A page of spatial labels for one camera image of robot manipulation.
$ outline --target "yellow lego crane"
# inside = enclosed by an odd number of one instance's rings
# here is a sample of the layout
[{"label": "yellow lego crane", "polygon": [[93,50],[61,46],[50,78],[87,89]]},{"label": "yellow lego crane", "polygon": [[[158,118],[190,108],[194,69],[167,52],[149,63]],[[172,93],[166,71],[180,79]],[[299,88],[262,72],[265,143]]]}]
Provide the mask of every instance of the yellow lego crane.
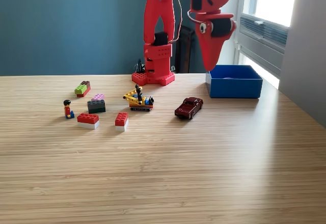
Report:
[{"label": "yellow lego crane", "polygon": [[150,111],[154,105],[154,99],[152,96],[147,99],[141,93],[142,87],[136,84],[135,89],[126,93],[123,96],[123,99],[129,101],[130,110],[137,110],[137,111]]}]

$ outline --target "red shirt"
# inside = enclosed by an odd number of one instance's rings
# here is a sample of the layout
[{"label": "red shirt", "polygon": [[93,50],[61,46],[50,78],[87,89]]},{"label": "red shirt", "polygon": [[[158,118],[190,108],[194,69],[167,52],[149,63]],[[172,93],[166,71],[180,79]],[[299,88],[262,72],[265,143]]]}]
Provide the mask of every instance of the red shirt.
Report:
[{"label": "red shirt", "polygon": [[66,116],[70,115],[70,107],[65,107],[65,115]]}]

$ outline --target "toy car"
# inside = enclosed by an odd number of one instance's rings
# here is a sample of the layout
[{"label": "toy car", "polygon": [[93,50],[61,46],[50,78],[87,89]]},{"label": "toy car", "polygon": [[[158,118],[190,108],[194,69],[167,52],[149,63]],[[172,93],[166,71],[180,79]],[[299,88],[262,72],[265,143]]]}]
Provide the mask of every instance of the toy car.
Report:
[{"label": "toy car", "polygon": [[200,98],[186,98],[183,103],[174,111],[174,115],[180,118],[192,119],[203,106],[204,102]]}]

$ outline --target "minifigure hair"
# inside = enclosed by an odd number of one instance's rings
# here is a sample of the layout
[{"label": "minifigure hair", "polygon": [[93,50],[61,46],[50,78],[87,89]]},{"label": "minifigure hair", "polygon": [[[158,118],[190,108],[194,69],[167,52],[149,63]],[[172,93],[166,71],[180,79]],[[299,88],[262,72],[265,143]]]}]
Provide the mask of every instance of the minifigure hair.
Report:
[{"label": "minifigure hair", "polygon": [[68,105],[68,104],[70,104],[71,102],[70,102],[70,100],[65,100],[65,101],[63,101],[63,104],[66,106],[66,105]]}]

